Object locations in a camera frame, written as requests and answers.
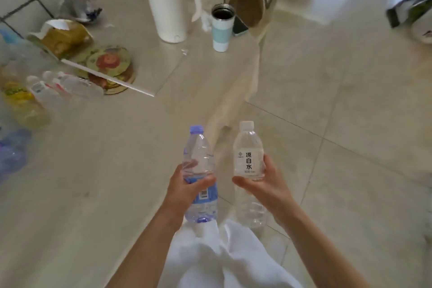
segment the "white and blue cup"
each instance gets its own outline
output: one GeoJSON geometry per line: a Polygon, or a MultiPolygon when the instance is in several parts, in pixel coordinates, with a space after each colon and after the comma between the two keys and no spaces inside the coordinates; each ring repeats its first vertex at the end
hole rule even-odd
{"type": "Polygon", "coordinates": [[[230,44],[235,10],[229,4],[217,4],[212,8],[213,48],[225,52],[230,44]]]}

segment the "forearm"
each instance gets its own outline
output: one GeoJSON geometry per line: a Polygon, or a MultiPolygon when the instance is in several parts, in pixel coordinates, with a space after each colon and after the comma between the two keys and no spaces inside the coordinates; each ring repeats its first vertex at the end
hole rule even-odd
{"type": "Polygon", "coordinates": [[[362,275],[347,262],[298,204],[286,203],[284,216],[279,221],[318,288],[369,287],[362,275]]]}
{"type": "Polygon", "coordinates": [[[156,288],[176,232],[169,212],[159,209],[106,288],[156,288]]]}

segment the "smartphone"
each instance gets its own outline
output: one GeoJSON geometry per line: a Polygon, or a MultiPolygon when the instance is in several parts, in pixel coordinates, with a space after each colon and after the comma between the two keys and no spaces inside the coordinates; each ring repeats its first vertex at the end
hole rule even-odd
{"type": "Polygon", "coordinates": [[[249,28],[244,24],[238,16],[235,16],[234,26],[232,28],[232,34],[234,36],[241,36],[245,32],[247,32],[249,28]]]}

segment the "barcode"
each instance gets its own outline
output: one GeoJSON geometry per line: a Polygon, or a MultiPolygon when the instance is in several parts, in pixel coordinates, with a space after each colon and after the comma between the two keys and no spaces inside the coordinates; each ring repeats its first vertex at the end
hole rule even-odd
{"type": "Polygon", "coordinates": [[[41,82],[38,82],[38,83],[35,83],[32,87],[31,87],[31,89],[35,92],[35,93],[40,93],[42,90],[44,90],[45,89],[45,86],[41,83],[41,82]]]}
{"type": "Polygon", "coordinates": [[[209,191],[208,189],[205,189],[200,192],[199,199],[207,199],[207,198],[209,198],[209,191]]]}

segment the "person's left hand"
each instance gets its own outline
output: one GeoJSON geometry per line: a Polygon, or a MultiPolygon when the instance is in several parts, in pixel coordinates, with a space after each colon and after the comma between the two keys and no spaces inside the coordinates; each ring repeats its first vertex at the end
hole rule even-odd
{"type": "Polygon", "coordinates": [[[180,229],[183,223],[183,216],[195,197],[202,190],[213,186],[216,182],[216,177],[210,174],[197,182],[189,184],[184,181],[181,169],[182,164],[177,165],[169,181],[165,199],[160,207],[161,211],[167,212],[170,217],[173,217],[173,224],[176,230],[180,229]]]}

